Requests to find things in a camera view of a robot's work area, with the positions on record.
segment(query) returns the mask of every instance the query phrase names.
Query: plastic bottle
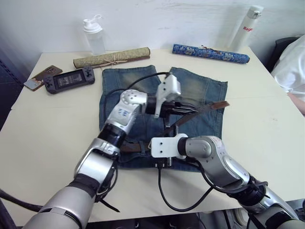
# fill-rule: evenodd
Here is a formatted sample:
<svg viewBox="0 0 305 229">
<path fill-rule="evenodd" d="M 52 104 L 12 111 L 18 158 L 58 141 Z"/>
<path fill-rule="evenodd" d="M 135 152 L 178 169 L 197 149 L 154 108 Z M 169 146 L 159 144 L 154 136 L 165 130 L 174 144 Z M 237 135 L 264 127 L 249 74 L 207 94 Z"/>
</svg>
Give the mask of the plastic bottle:
<svg viewBox="0 0 305 229">
<path fill-rule="evenodd" d="M 246 42 L 250 37 L 258 18 L 261 16 L 263 9 L 264 8 L 261 6 L 250 7 L 231 43 L 230 50 L 232 52 L 238 52 L 240 48 L 247 45 Z"/>
<path fill-rule="evenodd" d="M 103 28 L 97 22 L 97 20 L 101 17 L 101 15 L 95 15 L 92 19 L 84 20 L 84 32 L 86 34 L 93 55 L 105 53 L 105 47 L 102 38 Z"/>
</svg>

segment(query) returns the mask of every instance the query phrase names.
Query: white table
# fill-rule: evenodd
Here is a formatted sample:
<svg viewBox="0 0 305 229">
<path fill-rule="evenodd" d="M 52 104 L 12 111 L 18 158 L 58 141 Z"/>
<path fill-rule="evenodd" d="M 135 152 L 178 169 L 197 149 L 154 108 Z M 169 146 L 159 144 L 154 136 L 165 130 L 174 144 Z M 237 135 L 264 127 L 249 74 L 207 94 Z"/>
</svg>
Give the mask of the white table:
<svg viewBox="0 0 305 229">
<path fill-rule="evenodd" d="M 228 81 L 223 141 L 227 152 L 284 200 L 305 197 L 305 119 L 249 48 L 248 64 L 234 64 L 173 55 L 152 50 L 149 60 L 120 64 L 130 68 L 153 64 L 157 71 L 171 66 L 220 81 Z M 32 74 L 54 64 L 74 70 L 72 60 L 87 52 L 43 53 Z M 97 136 L 101 69 L 95 69 L 93 85 L 51 95 L 44 88 L 24 88 L 0 132 L 0 183 L 9 194 L 43 205 L 67 185 L 78 160 Z M 175 207 L 192 205 L 208 189 L 198 173 L 163 170 L 162 186 Z M 115 188 L 106 201 L 116 213 L 95 204 L 90 221 L 106 221 L 177 214 L 163 202 L 157 186 L 157 170 L 119 171 Z M 34 214 L 5 201 L 17 225 Z M 212 191 L 192 212 L 239 207 L 237 201 Z"/>
</svg>

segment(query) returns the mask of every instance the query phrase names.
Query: blue denim fabric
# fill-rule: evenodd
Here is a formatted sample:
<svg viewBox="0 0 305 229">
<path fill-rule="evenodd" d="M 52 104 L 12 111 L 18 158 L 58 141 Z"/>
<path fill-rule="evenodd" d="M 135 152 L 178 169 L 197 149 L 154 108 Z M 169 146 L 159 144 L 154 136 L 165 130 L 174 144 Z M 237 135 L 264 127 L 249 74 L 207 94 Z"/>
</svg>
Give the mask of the blue denim fabric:
<svg viewBox="0 0 305 229">
<path fill-rule="evenodd" d="M 225 99 L 227 82 L 202 77 L 182 68 L 172 67 L 170 72 L 177 77 L 181 84 L 181 97 L 177 98 L 176 101 L 202 106 Z M 130 69 L 105 69 L 102 72 L 103 94 L 100 100 L 100 129 L 103 127 L 103 104 L 105 95 L 113 89 L 126 88 L 135 80 L 153 73 L 156 73 L 153 65 Z M 138 82 L 133 89 L 155 95 L 160 83 L 159 77 L 154 76 Z M 118 103 L 119 97 L 120 92 L 115 92 L 107 99 L 107 116 Z M 180 126 L 179 133 L 185 133 L 189 137 L 214 135 L 221 138 L 223 114 L 224 109 L 200 114 Z M 170 123 L 173 124 L 180 118 L 181 116 L 179 115 L 171 115 Z M 162 132 L 163 121 L 161 118 L 154 119 L 153 115 L 140 114 L 126 140 L 129 142 L 138 142 L 143 145 L 144 142 L 150 142 L 151 138 L 158 136 Z M 156 159 L 151 157 L 150 151 L 144 150 L 144 146 L 141 152 L 120 154 L 119 156 L 119 165 L 124 168 L 154 167 L 155 161 Z M 197 171 L 195 168 L 176 160 L 173 160 L 171 168 Z"/>
</svg>

